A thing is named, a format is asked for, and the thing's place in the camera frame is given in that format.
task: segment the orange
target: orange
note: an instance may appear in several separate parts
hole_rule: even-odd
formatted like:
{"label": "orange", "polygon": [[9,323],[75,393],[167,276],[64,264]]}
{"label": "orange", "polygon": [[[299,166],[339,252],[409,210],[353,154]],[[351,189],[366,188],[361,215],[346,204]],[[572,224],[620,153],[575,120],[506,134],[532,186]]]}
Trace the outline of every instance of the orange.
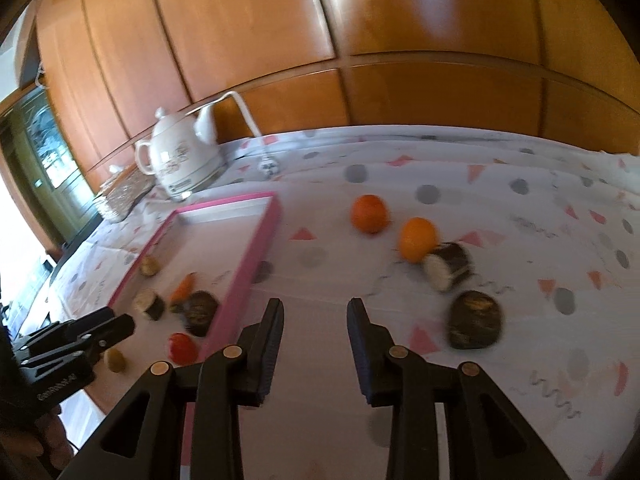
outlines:
{"label": "orange", "polygon": [[363,195],[351,207],[351,223],[358,231],[373,235],[389,224],[389,211],[379,196]]}
{"label": "orange", "polygon": [[411,218],[402,226],[398,240],[400,255],[419,264],[438,245],[438,229],[425,218]]}

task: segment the screw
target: screw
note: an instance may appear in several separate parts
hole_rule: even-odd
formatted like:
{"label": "screw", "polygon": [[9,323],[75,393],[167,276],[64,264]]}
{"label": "screw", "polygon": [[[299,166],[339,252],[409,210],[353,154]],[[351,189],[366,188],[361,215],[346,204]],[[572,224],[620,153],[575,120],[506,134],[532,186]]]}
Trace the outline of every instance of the screw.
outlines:
{"label": "screw", "polygon": [[404,346],[395,345],[389,349],[389,355],[396,359],[404,359],[409,355],[409,351]]}
{"label": "screw", "polygon": [[462,365],[462,373],[469,377],[475,377],[480,373],[480,367],[476,363],[464,363]]}
{"label": "screw", "polygon": [[151,373],[153,375],[164,375],[169,371],[169,363],[165,361],[158,361],[151,365]]}
{"label": "screw", "polygon": [[238,345],[229,345],[222,351],[222,355],[227,359],[235,359],[242,355],[242,349]]}

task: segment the kettle handle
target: kettle handle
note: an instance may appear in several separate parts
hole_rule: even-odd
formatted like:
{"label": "kettle handle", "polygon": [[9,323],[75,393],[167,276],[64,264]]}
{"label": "kettle handle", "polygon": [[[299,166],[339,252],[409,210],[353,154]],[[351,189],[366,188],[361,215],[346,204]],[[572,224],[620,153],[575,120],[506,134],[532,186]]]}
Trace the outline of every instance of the kettle handle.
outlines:
{"label": "kettle handle", "polygon": [[142,146],[146,146],[146,150],[148,151],[150,144],[151,142],[149,140],[139,140],[138,142],[136,142],[136,152],[134,154],[134,158],[136,159],[136,165],[138,166],[140,171],[142,171],[142,173],[144,173],[145,175],[156,174],[156,172],[153,170],[151,166],[145,166],[140,160],[140,149],[142,148]]}

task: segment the tablecloth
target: tablecloth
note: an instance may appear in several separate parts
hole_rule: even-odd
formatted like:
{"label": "tablecloth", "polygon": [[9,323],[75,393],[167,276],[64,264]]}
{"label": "tablecloth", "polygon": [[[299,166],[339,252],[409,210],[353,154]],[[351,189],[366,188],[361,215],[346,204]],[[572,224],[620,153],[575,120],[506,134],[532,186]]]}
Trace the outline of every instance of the tablecloth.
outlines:
{"label": "tablecloth", "polygon": [[[241,410],[248,480],[382,479],[390,415],[360,394],[346,305],[429,362],[478,362],[574,479],[603,477],[640,424],[640,163],[486,130],[354,126],[265,138],[281,173],[264,182],[260,140],[223,149],[229,168],[189,202],[275,190],[283,216],[260,264],[244,324],[268,298],[285,305],[271,394]],[[357,232],[351,203],[374,193],[391,226]],[[103,223],[65,264],[52,316],[104,306],[136,254],[175,208],[155,188],[121,223]],[[476,274],[438,294],[396,251],[401,225],[431,219]],[[451,349],[445,319],[460,290],[492,295],[505,315],[490,348]]]}

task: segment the tomato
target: tomato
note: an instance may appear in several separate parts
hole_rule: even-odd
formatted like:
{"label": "tomato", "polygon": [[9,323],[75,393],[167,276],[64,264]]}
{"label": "tomato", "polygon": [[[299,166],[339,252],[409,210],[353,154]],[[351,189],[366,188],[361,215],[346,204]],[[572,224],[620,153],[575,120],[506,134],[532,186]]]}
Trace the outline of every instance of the tomato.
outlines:
{"label": "tomato", "polygon": [[169,336],[168,355],[178,366],[192,365],[198,359],[198,347],[188,335],[176,332]]}

